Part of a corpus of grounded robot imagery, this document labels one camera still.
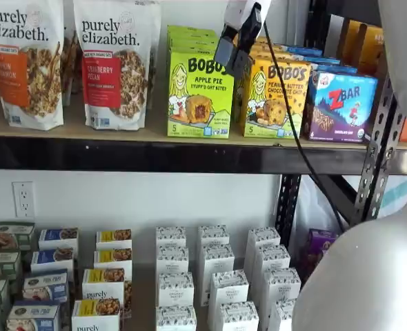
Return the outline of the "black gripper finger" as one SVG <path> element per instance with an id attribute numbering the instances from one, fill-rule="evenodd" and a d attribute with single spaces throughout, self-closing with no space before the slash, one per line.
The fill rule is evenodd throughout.
<path id="1" fill-rule="evenodd" d="M 228 24 L 224 25 L 214 60 L 221 65 L 236 65 L 239 62 L 239 33 Z"/>
<path id="2" fill-rule="evenodd" d="M 236 38 L 232 40 L 230 74 L 242 74 L 248 63 L 248 56 L 262 28 L 261 9 L 260 3 L 253 4 L 248 18 L 238 30 Z"/>

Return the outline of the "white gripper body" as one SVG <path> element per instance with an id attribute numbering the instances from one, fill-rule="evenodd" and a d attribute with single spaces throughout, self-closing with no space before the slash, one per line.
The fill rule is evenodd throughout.
<path id="1" fill-rule="evenodd" d="M 250 16 L 255 4 L 259 5 L 261 22 L 266 20 L 271 0 L 229 1 L 224 15 L 226 26 L 242 26 Z"/>

